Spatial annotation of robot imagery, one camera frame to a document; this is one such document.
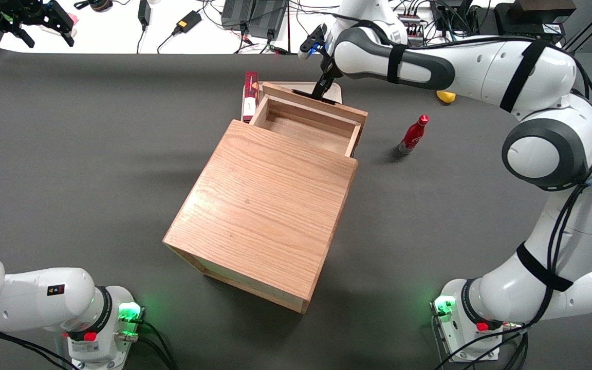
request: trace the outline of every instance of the open wooden drawer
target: open wooden drawer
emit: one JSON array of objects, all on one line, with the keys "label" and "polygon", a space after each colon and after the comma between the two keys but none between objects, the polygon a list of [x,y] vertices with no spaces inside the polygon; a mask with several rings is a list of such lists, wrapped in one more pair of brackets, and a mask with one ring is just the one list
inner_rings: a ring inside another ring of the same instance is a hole
[{"label": "open wooden drawer", "polygon": [[268,82],[250,124],[337,154],[352,156],[367,113],[293,93]]}]

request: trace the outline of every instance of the red aluminum bottle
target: red aluminum bottle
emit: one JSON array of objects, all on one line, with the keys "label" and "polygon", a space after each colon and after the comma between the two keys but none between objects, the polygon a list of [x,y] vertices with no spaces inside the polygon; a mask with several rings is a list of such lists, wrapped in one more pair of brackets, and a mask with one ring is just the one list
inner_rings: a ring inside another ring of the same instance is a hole
[{"label": "red aluminum bottle", "polygon": [[423,130],[427,123],[428,116],[421,115],[420,119],[418,119],[417,122],[414,123],[413,126],[411,126],[411,128],[408,129],[408,131],[406,132],[406,136],[404,136],[403,140],[397,146],[401,154],[408,155],[411,152],[413,152],[415,146],[423,136]]}]

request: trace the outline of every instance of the red button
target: red button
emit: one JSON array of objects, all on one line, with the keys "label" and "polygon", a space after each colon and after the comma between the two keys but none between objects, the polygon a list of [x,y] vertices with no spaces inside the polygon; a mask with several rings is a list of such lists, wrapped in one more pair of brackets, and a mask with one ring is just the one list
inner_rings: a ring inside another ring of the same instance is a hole
[{"label": "red button", "polygon": [[86,342],[92,342],[95,340],[95,338],[97,337],[97,333],[96,332],[87,332],[84,334],[84,340]]}]

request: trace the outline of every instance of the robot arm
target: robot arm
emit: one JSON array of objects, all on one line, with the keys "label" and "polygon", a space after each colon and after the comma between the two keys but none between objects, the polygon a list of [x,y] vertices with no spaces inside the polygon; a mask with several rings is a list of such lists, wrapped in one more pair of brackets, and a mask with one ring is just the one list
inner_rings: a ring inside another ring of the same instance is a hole
[{"label": "robot arm", "polygon": [[[313,98],[320,98],[336,77],[370,77],[451,91],[505,107],[511,80],[532,41],[482,36],[471,42],[407,48],[407,35],[394,22],[395,16],[388,14],[391,10],[385,9],[389,9],[386,0],[344,0],[328,35],[308,39],[301,59],[309,56],[313,42],[314,49],[324,55],[324,74]],[[519,95],[514,101],[510,98],[506,108],[519,124],[503,145],[505,166],[517,178],[550,194],[540,220],[520,248],[543,267],[550,235],[571,188],[592,175],[592,104],[571,94],[577,72],[571,56],[545,47],[529,75],[524,75]],[[592,312],[592,187],[578,198],[566,229],[559,232],[563,238],[556,275],[571,287],[554,291],[543,319]],[[500,333],[503,322],[526,324],[536,316],[547,284],[525,266],[522,256],[514,253],[486,275],[455,279],[442,289],[435,306],[444,315],[439,319],[444,342],[449,353],[463,347],[462,356],[455,354],[452,361],[476,360],[500,337],[474,340]],[[496,360],[497,353],[486,360]]]},{"label": "robot arm", "polygon": [[47,4],[42,0],[0,0],[0,31],[10,32],[33,47],[35,42],[22,29],[23,24],[42,24],[57,31],[70,47],[75,44],[70,35],[75,23],[56,0]]},{"label": "robot arm", "polygon": [[73,365],[80,368],[122,368],[137,324],[120,318],[140,316],[127,289],[96,286],[83,269],[5,274],[0,262],[0,332],[61,331]]}]

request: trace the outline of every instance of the green led light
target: green led light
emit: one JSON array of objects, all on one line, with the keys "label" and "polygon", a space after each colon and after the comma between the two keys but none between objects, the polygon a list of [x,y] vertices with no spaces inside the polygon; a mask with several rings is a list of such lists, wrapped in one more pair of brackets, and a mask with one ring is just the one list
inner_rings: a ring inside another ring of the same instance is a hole
[{"label": "green led light", "polygon": [[451,297],[450,295],[440,295],[440,297],[435,299],[433,304],[440,316],[446,316],[451,314],[451,310],[456,305],[456,298]]},{"label": "green led light", "polygon": [[141,316],[141,306],[136,302],[127,302],[118,306],[118,318],[122,320],[136,320]]}]

